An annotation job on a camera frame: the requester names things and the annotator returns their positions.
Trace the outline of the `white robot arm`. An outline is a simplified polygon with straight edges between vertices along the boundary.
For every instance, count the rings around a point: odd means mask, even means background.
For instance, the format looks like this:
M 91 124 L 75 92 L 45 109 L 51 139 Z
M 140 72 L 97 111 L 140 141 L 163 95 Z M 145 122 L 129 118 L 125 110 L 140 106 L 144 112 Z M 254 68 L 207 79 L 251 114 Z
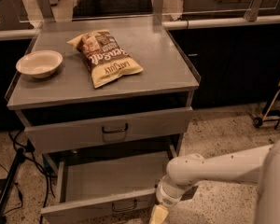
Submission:
M 162 224 L 184 194 L 202 180 L 256 183 L 255 224 L 280 224 L 280 140 L 213 158 L 199 154 L 170 160 L 156 189 L 149 224 Z

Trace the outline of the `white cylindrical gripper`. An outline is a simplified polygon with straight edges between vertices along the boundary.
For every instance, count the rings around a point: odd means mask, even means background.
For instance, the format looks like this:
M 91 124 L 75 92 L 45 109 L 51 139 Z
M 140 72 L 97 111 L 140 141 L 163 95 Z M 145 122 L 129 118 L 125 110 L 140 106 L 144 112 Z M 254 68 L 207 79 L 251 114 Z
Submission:
M 191 186 L 177 185 L 168 175 L 165 175 L 156 188 L 156 204 L 151 212 L 149 224 L 162 224 L 169 214 L 168 208 L 179 203 Z

